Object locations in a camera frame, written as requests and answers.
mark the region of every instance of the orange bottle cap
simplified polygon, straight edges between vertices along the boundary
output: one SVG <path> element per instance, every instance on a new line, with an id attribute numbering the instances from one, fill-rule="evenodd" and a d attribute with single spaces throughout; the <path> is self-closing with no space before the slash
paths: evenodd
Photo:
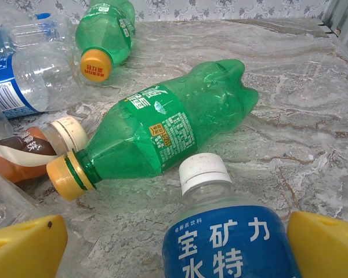
<path id="1" fill-rule="evenodd" d="M 81 57 L 80 70 L 89 80 L 102 82 L 110 76 L 112 61 L 104 51 L 89 49 Z"/>

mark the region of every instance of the white bottle cap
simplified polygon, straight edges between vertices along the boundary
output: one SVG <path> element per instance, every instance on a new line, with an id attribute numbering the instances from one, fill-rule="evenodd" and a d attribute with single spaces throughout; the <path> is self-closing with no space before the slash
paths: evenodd
<path id="1" fill-rule="evenodd" d="M 72 116 L 60 118 L 51 123 L 62 136 L 68 150 L 80 151 L 88 143 L 88 136 L 84 128 Z"/>
<path id="2" fill-rule="evenodd" d="M 213 182 L 223 182 L 233 186 L 222 159 L 214 153 L 199 153 L 187 158 L 179 167 L 179 177 L 182 195 L 190 188 Z"/>

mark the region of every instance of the green plastic bottle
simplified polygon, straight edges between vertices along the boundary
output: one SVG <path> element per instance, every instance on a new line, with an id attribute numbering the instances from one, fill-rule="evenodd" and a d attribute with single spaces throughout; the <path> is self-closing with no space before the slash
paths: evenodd
<path id="1" fill-rule="evenodd" d="M 253 110 L 258 93 L 242 85 L 244 70 L 238 60 L 205 62 L 121 100 L 85 149 L 47 165 L 53 185 L 73 200 L 101 180 L 160 175 Z"/>
<path id="2" fill-rule="evenodd" d="M 128 0 L 91 0 L 76 29 L 82 52 L 82 74 L 95 82 L 108 78 L 112 67 L 130 55 L 135 36 L 135 11 Z"/>

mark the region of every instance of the bottle label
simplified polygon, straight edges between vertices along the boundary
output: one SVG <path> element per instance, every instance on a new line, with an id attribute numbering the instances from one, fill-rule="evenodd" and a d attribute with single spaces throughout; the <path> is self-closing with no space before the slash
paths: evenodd
<path id="1" fill-rule="evenodd" d="M 180 100 L 165 86 L 154 85 L 121 102 L 141 120 L 151 137 L 162 171 L 196 151 L 190 117 Z"/>
<path id="2" fill-rule="evenodd" d="M 300 278 L 279 217 L 261 206 L 206 211 L 172 226 L 166 278 Z"/>
<path id="3" fill-rule="evenodd" d="M 37 127 L 0 140 L 0 176 L 11 182 L 36 178 L 46 173 L 46 164 L 58 156 Z"/>
<path id="4" fill-rule="evenodd" d="M 116 18 L 117 24 L 122 32 L 122 36 L 126 44 L 128 46 L 132 45 L 131 36 L 135 35 L 135 27 L 128 20 L 122 9 L 107 3 L 98 3 L 89 7 L 84 15 L 84 18 L 96 16 L 98 14 L 108 14 L 109 16 Z"/>
<path id="5" fill-rule="evenodd" d="M 37 113 L 22 95 L 14 78 L 13 54 L 0 57 L 0 109 L 10 119 Z"/>

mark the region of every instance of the barcode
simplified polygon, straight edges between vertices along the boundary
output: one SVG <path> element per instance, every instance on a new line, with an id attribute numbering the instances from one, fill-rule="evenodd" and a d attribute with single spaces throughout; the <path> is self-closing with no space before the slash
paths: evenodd
<path id="1" fill-rule="evenodd" d="M 13 95 L 13 88 L 8 84 L 0 84 L 0 109 L 5 111 L 22 107 L 23 103 L 18 101 L 18 97 Z"/>

